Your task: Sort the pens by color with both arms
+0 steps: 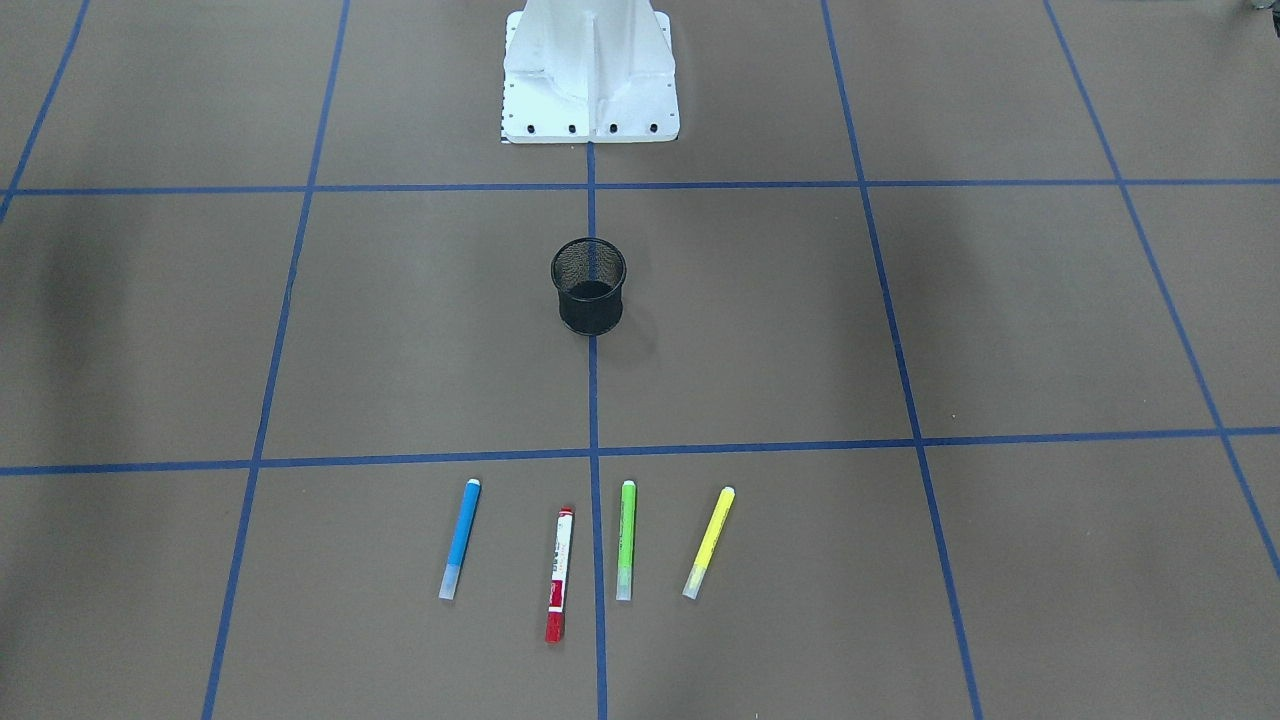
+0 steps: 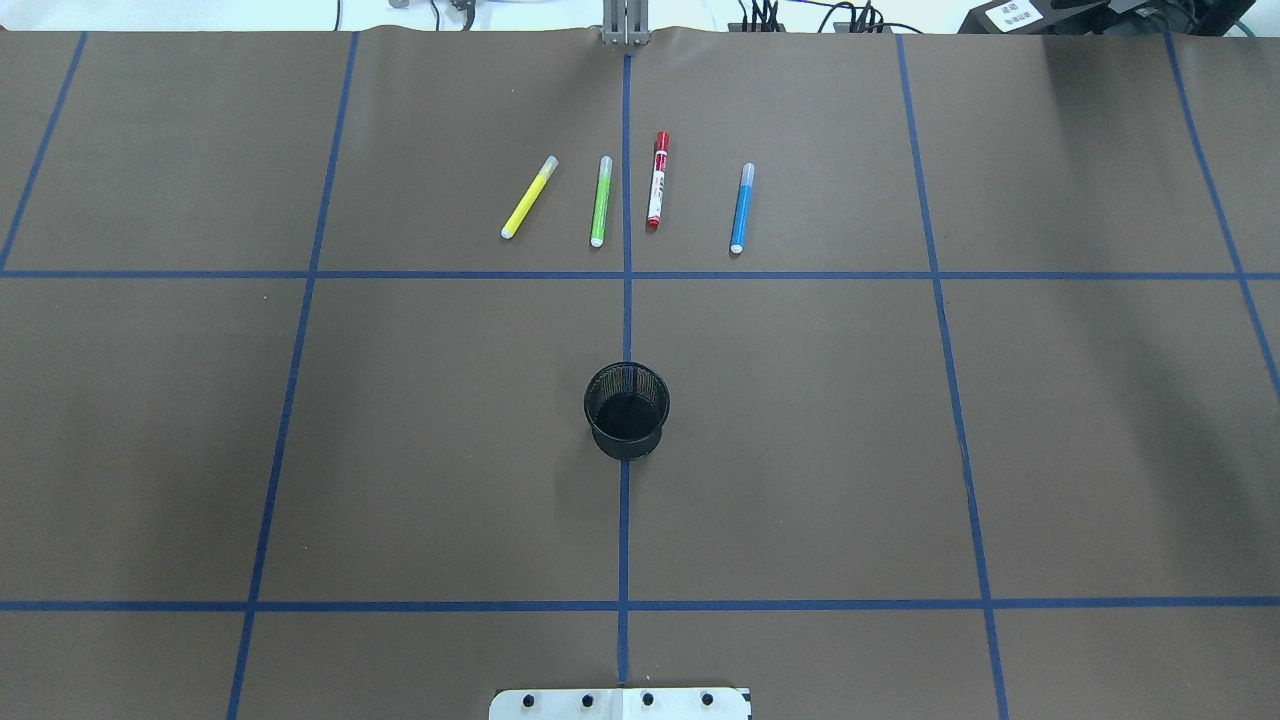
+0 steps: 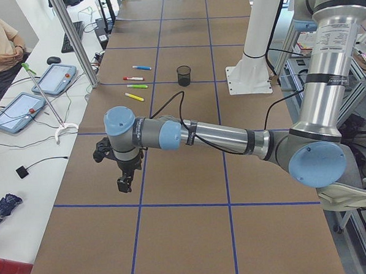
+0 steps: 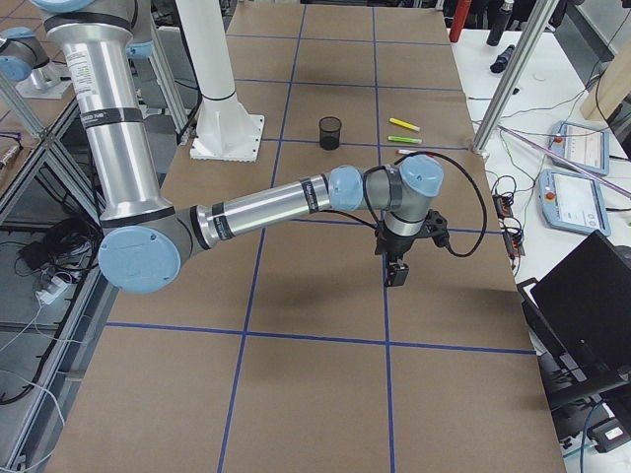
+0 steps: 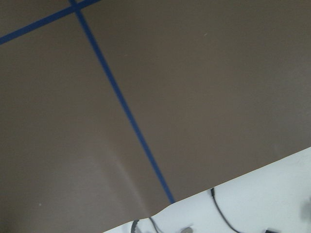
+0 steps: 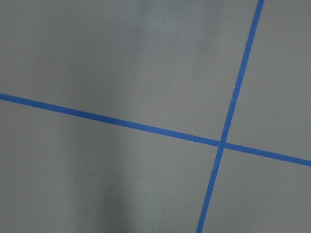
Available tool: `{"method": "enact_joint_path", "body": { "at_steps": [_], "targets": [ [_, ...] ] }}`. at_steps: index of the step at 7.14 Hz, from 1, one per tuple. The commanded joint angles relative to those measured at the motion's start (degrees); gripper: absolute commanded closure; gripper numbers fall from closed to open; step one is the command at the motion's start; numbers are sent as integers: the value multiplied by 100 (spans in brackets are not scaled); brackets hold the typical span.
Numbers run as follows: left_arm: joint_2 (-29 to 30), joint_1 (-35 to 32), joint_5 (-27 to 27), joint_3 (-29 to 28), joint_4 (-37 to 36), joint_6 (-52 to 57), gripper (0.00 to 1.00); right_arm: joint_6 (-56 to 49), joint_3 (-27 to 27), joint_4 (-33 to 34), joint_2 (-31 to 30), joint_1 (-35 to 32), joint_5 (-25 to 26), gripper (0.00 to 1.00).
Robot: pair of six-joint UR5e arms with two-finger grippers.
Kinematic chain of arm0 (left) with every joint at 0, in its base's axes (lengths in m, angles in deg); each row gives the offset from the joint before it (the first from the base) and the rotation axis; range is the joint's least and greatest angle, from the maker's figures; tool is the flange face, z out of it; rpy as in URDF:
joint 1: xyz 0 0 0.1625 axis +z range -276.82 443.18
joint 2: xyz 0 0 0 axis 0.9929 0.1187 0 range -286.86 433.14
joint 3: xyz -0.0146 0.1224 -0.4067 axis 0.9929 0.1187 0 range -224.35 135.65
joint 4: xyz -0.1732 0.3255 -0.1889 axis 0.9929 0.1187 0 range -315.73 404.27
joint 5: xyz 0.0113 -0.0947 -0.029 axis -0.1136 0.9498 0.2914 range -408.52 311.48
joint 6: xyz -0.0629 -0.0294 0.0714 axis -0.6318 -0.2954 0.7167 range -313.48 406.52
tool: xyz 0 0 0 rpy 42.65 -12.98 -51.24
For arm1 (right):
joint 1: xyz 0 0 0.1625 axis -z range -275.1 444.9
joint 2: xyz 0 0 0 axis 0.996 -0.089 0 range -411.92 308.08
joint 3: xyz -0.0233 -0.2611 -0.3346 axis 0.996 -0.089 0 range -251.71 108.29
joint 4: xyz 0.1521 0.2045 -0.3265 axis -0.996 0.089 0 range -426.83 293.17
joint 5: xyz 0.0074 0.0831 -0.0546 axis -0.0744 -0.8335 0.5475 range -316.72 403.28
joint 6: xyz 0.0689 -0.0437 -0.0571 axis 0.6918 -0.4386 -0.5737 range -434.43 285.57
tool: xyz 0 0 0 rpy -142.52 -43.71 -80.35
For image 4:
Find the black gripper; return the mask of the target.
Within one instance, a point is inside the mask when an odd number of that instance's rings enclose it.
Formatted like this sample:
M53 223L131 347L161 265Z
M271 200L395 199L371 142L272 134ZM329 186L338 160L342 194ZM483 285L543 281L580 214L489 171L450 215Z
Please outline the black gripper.
M416 239L430 238L436 247L446 247L450 240L448 221L438 211L430 209L420 221L405 221L393 212L385 213L376 229L375 255L385 255L385 286L405 284L409 266L391 256L403 256Z

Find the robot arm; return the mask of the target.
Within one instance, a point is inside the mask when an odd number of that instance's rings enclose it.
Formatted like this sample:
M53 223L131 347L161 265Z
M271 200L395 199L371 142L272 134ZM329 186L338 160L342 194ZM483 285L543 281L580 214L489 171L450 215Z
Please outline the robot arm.
M420 153L394 165L343 166L210 207L177 210L161 193L128 63L128 53L149 36L149 4L41 1L38 8L70 70L105 195L98 261L119 289L159 291L189 258L218 242L318 212L384 212L374 229L389 286L404 283L403 256L415 240L448 245L446 220L431 207L444 171Z

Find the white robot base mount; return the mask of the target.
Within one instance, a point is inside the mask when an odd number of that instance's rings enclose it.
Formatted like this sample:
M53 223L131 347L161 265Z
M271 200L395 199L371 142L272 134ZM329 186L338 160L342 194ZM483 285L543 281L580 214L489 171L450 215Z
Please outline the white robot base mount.
M248 113L238 98L219 3L182 0L176 7L202 97L190 156L254 162L265 118Z

